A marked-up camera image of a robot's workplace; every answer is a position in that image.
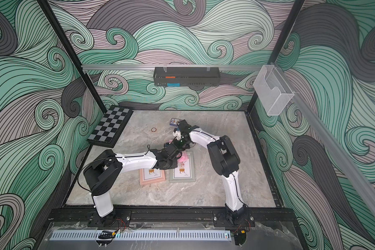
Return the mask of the pink cloth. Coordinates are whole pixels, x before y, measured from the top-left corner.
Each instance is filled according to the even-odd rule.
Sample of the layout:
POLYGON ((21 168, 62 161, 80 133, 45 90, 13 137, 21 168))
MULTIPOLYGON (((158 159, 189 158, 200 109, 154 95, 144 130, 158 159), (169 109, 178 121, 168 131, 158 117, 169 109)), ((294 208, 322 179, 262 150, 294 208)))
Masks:
POLYGON ((188 154, 186 153, 186 151, 183 151, 182 152, 182 156, 178 159, 178 164, 180 167, 184 168, 185 166, 185 162, 189 159, 189 156, 188 154))

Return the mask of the green picture frame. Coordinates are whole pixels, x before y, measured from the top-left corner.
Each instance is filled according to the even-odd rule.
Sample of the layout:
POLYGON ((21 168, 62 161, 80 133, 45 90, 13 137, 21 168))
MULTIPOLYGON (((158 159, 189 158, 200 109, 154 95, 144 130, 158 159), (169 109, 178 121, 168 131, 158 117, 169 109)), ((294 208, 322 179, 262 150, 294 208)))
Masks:
POLYGON ((194 182, 196 180, 193 152, 186 151, 186 153, 188 154, 189 159, 185 162, 184 168, 180 167, 178 164, 177 168, 172 170, 170 174, 170 182, 194 182))

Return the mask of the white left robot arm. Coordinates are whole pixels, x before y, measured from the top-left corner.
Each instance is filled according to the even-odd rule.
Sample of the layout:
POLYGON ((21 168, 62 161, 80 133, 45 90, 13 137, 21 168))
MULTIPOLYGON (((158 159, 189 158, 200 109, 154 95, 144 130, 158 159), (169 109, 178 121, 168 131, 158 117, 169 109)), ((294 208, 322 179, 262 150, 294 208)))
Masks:
POLYGON ((105 218, 114 211, 110 190, 121 173, 140 169, 174 169, 182 152, 172 145, 136 154, 116 154, 113 150, 105 150, 83 171, 98 215, 105 218))

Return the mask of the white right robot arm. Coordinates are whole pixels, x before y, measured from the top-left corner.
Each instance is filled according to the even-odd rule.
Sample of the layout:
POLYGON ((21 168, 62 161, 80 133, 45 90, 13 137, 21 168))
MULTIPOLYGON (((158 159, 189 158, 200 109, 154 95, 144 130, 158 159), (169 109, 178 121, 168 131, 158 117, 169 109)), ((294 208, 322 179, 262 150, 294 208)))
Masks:
POLYGON ((176 126, 174 137, 183 146, 198 144, 208 150, 213 169, 223 181, 227 219, 231 224, 236 224, 243 219, 247 205, 242 200, 239 185, 241 160, 231 139, 226 135, 212 135, 198 126, 189 125, 186 120, 177 122, 176 126))

